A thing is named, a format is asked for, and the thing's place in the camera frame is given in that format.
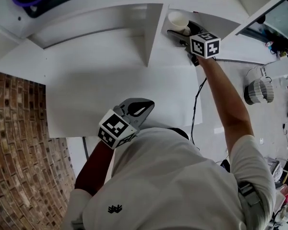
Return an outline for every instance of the black cable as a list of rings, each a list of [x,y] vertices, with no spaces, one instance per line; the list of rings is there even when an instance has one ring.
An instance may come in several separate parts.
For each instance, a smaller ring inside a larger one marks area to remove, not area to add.
[[[194,128],[194,121],[195,121],[195,113],[196,113],[196,104],[197,104],[197,97],[199,96],[205,82],[207,81],[207,78],[205,78],[205,80],[202,82],[202,84],[200,85],[200,87],[198,88],[198,92],[196,94],[195,97],[195,103],[194,103],[194,108],[193,108],[193,119],[192,119],[192,126],[191,126],[191,142],[195,145],[194,143],[194,139],[193,139],[193,128]]]

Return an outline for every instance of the floor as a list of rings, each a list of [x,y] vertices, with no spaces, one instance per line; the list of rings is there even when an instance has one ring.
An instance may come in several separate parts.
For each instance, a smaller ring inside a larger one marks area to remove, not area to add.
[[[241,96],[244,85],[262,76],[256,64],[223,61],[220,61],[219,64]],[[201,67],[197,67],[197,76],[198,82],[202,83],[205,76]],[[273,80],[272,84],[275,97],[271,103],[246,104],[246,107],[251,117],[254,135],[258,144],[260,144],[260,152],[264,156],[287,159],[288,132],[286,138],[284,131],[288,131],[288,91],[280,86],[279,80]],[[194,126],[193,137],[195,144],[204,157],[213,159],[214,161],[222,161],[228,155],[224,129],[218,117],[214,100],[207,83],[204,85],[200,97],[203,123]],[[285,122],[287,123],[283,131],[282,125]],[[180,128],[190,135],[190,126]],[[89,155],[92,153],[97,142],[97,137],[86,138]]]
[[[59,229],[75,176],[50,139],[46,87],[0,73],[0,230]]]

